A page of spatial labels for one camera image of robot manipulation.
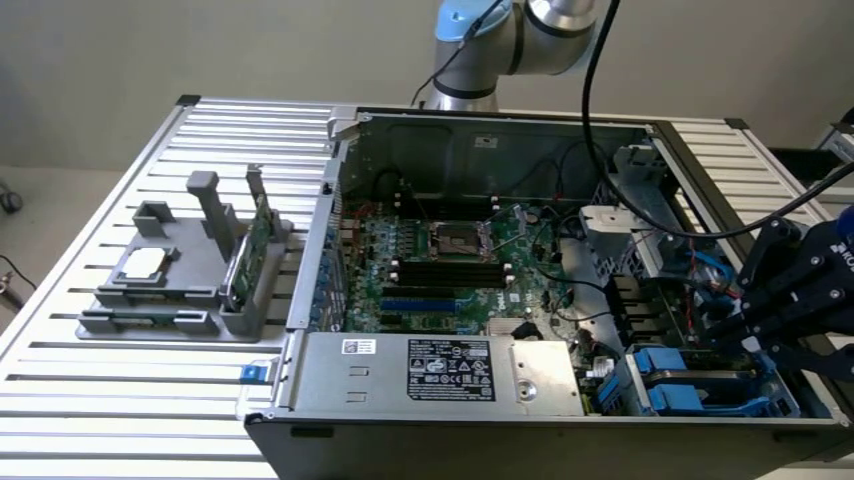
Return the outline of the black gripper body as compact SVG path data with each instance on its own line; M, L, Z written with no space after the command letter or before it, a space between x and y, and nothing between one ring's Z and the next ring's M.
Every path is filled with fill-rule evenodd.
M796 322L805 334L853 336L853 210L816 224L803 238L797 266L807 270L795 290Z

